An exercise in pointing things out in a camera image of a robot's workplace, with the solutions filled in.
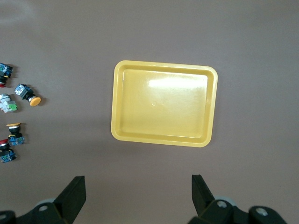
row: gray table surface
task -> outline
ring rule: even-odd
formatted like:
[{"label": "gray table surface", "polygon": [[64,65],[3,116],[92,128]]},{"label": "gray table surface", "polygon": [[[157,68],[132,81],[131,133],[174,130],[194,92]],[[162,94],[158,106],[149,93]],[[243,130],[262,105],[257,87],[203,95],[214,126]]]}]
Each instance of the gray table surface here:
[{"label": "gray table surface", "polygon": [[[26,144],[0,164],[0,210],[17,215],[85,175],[76,224],[185,224],[191,175],[238,207],[298,223],[297,1],[0,0],[0,62]],[[204,148],[118,141],[110,132],[121,60],[207,65],[218,72],[214,129]],[[43,101],[13,95],[29,84]]]}]

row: yellow tray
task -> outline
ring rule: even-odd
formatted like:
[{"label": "yellow tray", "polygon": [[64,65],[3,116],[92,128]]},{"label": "yellow tray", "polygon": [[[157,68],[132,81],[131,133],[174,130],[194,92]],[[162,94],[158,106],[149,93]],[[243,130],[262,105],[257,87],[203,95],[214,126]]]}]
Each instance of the yellow tray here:
[{"label": "yellow tray", "polygon": [[111,132],[118,140],[206,146],[218,76],[207,66],[121,61],[114,70]]}]

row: green label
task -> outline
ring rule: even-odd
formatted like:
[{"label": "green label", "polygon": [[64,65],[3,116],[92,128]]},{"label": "green label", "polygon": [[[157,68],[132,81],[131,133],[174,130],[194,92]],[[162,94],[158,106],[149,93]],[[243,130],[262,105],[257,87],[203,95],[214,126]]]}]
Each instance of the green label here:
[{"label": "green label", "polygon": [[9,108],[11,109],[11,110],[16,110],[17,109],[17,105],[16,104],[10,104],[9,105]]}]

